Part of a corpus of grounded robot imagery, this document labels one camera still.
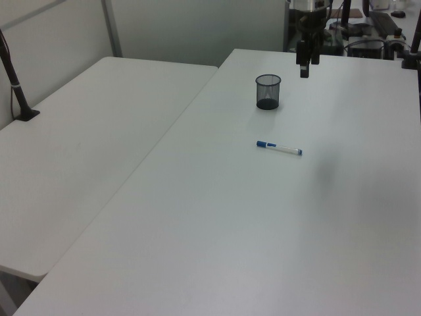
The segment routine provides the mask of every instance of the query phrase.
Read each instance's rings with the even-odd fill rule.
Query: white table
[[[105,58],[0,131],[0,271],[40,281],[215,71]]]
[[[235,50],[16,316],[417,315],[420,161],[414,71]]]

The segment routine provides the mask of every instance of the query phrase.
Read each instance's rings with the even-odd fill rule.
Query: black pole
[[[420,9],[420,14],[418,15],[418,22],[416,23],[414,39],[412,40],[412,45],[410,47],[411,54],[418,53],[418,49],[420,48],[420,40],[421,40],[421,9]]]
[[[341,26],[346,28],[349,21],[349,12],[351,11],[351,0],[343,0]]]
[[[24,92],[22,91],[22,87],[20,86],[20,82],[18,80],[18,76],[14,71],[11,56],[7,49],[7,44],[3,33],[0,30],[0,58],[3,62],[5,67],[7,76],[11,82],[12,89],[14,94],[19,102],[20,105],[20,115],[16,117],[16,120],[23,120],[24,122],[28,122],[33,117],[36,117],[39,114],[39,111],[33,110],[29,107],[28,103],[26,102],[26,98]]]

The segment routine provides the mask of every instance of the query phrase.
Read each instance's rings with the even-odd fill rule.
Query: white surface
[[[235,50],[16,316],[417,315],[420,158],[398,62]]]
[[[0,131],[0,269],[41,280],[215,71],[108,57]]]
[[[220,66],[234,48],[282,51],[285,0],[111,0],[123,57]]]
[[[23,2],[32,7],[32,0],[19,0]],[[112,55],[100,1],[65,1],[3,33],[31,107],[99,59]],[[16,98],[14,104],[17,115]],[[0,63],[0,129],[11,121],[10,82]]]

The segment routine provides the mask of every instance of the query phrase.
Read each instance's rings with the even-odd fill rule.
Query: marker
[[[258,147],[264,147],[268,149],[282,151],[283,153],[293,153],[294,155],[298,155],[298,156],[303,155],[303,151],[301,149],[277,146],[276,144],[261,142],[260,140],[257,141],[256,145]]]

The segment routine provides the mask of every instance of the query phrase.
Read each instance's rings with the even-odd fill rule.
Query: cable
[[[347,49],[348,47],[351,47],[351,46],[354,46],[354,45],[358,45],[358,44],[362,44],[362,43],[369,43],[371,41],[380,41],[382,43],[385,43],[385,41],[382,40],[382,39],[373,39],[373,40],[372,39],[370,39],[370,40],[369,39],[362,39],[360,41],[354,41],[353,43],[346,45],[344,47],[344,49]]]
[[[11,113],[12,113],[12,119],[14,120],[13,115],[13,88],[11,87]]]
[[[11,51],[9,49],[9,45],[7,45],[7,41],[6,41],[5,36],[3,35],[1,30],[0,30],[0,36],[1,36],[1,39],[3,40],[3,43],[6,46],[7,54],[9,55],[9,58],[10,58],[11,57]]]
[[[335,38],[336,38],[336,34],[337,34],[337,29],[338,29],[337,22],[339,21],[339,12],[341,12],[341,8],[343,7],[343,3],[344,3],[344,1],[342,1],[342,4],[339,6],[339,9],[336,12],[337,17],[336,17]]]
[[[404,42],[404,41],[391,40],[391,41],[387,41],[387,43],[391,43],[392,45],[393,45],[394,43],[399,43],[399,44],[402,44],[402,45],[406,45],[406,46],[408,46],[408,47],[409,47],[409,49],[410,49],[410,45],[408,45],[408,43],[406,43],[406,42]]]
[[[332,5],[333,5],[333,3],[334,3],[334,0],[330,0],[329,1],[329,15],[326,18],[326,21],[329,21],[330,20],[330,16],[332,15]]]

